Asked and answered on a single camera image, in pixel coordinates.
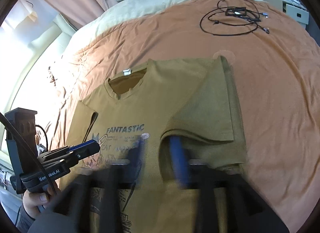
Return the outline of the person's left hand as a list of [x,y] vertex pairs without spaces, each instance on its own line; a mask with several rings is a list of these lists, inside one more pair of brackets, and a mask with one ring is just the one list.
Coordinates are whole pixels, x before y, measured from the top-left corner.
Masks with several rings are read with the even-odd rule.
[[35,219],[39,214],[39,206],[46,208],[57,193],[60,193],[56,182],[53,183],[54,188],[48,186],[47,191],[43,193],[32,193],[28,190],[23,195],[23,207],[26,213]]

